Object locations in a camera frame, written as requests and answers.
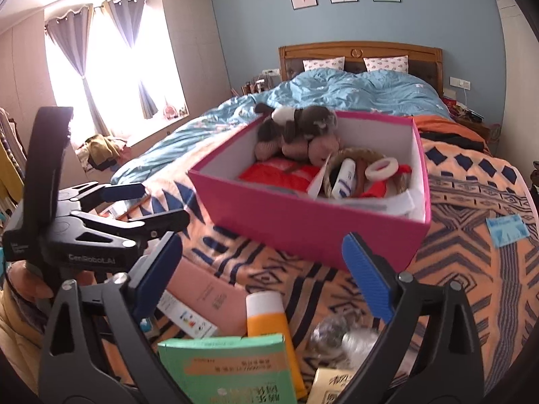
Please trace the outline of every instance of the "pink storage box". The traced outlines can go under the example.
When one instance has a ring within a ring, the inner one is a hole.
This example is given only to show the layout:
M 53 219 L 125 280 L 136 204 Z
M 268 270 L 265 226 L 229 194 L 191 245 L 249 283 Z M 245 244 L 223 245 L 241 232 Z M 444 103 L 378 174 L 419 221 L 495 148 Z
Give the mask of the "pink storage box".
M 204 157 L 188 175 L 212 221 L 238 234 L 304 260 L 346 270 L 341 254 L 345 235 L 359 233 L 374 253 L 395 271 L 404 270 L 431 223 L 429 182 L 419 132 L 410 117 L 365 112 L 337 112 L 346 147 L 370 148 L 412 167 L 414 209 L 389 216 L 335 205 L 241 182 L 238 176 L 255 162 L 256 120 Z

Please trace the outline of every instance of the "woven basket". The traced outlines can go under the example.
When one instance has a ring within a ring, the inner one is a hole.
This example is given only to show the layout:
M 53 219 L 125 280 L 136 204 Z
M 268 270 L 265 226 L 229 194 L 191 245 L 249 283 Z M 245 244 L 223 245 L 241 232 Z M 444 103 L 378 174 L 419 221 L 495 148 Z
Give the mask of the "woven basket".
M 365 162 L 367 162 L 367 165 L 371 165 L 372 163 L 375 163 L 376 161 L 385 158 L 384 155 L 379 154 L 378 152 L 375 152 L 374 150 L 370 150 L 368 148 L 359 148 L 359 147 L 349 147 L 344 148 L 337 152 L 336 154 L 332 155 L 328 161 L 328 166 L 325 169 L 325 174 L 323 178 L 323 187 L 324 187 L 324 193 L 327 198 L 332 198 L 331 192 L 333 191 L 333 188 L 331 186 L 331 182 L 329 180 L 329 175 L 333 171 L 334 168 L 338 167 L 342 164 L 342 162 L 350 158 L 354 160 L 354 162 L 357 162 L 360 159 L 363 159 Z M 396 174 L 391 178 L 391 180 L 395 184 L 395 189 L 397 190 L 397 194 L 401 194 L 405 192 L 408 188 L 406 185 L 406 178 L 403 174 Z

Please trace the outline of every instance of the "gray curtain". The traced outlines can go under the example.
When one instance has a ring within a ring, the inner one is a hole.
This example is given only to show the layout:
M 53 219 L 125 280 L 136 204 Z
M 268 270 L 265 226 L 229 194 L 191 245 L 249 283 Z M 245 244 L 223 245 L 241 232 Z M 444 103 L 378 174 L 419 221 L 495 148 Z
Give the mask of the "gray curtain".
M 103 3 L 104 10 L 112 18 L 129 48 L 135 46 L 145 2 L 146 0 L 118 0 L 116 2 L 107 0 Z M 142 81 L 138 83 L 138 96 L 144 118 L 152 118 L 157 112 L 157 107 Z
M 78 12 L 70 10 L 62 18 L 49 20 L 45 28 L 47 34 L 62 50 L 69 63 L 83 79 L 84 93 L 94 122 L 95 132 L 107 136 L 110 135 L 109 130 L 99 114 L 85 76 L 88 36 L 90 35 L 93 14 L 92 5 L 84 6 Z

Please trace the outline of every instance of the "window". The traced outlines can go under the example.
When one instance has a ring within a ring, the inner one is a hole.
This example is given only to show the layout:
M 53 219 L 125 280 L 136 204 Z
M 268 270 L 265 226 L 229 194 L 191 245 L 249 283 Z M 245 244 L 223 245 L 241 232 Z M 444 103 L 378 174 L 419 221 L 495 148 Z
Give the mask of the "window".
M 47 62 L 52 88 L 58 106 L 74 108 L 71 122 L 71 142 L 79 147 L 94 134 L 80 76 L 62 51 L 47 36 Z M 145 6 L 137 43 L 130 49 L 110 17 L 101 9 L 94 12 L 86 78 L 95 104 L 114 136 L 128 139 L 142 129 L 167 125 L 162 117 L 166 101 L 177 110 L 185 109 L 183 91 L 172 55 L 164 15 Z M 142 80 L 157 106 L 152 120 L 144 119 L 138 95 Z

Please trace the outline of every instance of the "white cap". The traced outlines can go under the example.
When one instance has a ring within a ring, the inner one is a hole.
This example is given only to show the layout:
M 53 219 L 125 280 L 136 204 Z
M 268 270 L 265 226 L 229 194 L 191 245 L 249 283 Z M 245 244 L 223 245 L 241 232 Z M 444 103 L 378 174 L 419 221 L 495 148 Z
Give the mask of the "white cap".
M 247 295 L 247 317 L 263 314 L 284 313 L 281 293 L 278 291 L 260 291 Z

